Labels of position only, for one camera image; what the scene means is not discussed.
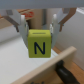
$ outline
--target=brown floor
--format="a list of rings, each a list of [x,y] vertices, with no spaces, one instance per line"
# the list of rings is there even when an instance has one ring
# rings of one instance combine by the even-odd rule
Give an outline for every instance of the brown floor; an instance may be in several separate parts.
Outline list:
[[[61,52],[56,47],[54,47],[53,50],[58,54]],[[77,66],[74,62],[72,63],[70,71],[73,73],[73,75],[79,81],[80,84],[84,84],[84,71],[79,66]]]

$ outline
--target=block top face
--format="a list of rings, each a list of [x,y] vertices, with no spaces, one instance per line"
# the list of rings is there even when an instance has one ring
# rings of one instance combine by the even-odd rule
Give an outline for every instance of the block top face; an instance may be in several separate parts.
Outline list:
[[[51,37],[50,30],[29,30],[28,37]]]

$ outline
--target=black object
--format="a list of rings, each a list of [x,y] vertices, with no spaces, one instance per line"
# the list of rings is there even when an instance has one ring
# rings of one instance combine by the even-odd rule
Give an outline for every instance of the black object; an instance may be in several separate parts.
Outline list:
[[[63,66],[63,64],[64,62],[62,60],[56,64],[56,72],[61,80],[65,84],[80,84],[74,75]]]

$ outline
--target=green cube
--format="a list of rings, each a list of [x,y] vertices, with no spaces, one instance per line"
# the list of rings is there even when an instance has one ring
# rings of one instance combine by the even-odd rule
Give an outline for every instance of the green cube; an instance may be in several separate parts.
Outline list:
[[[29,30],[28,50],[30,58],[49,58],[51,56],[50,30]]]

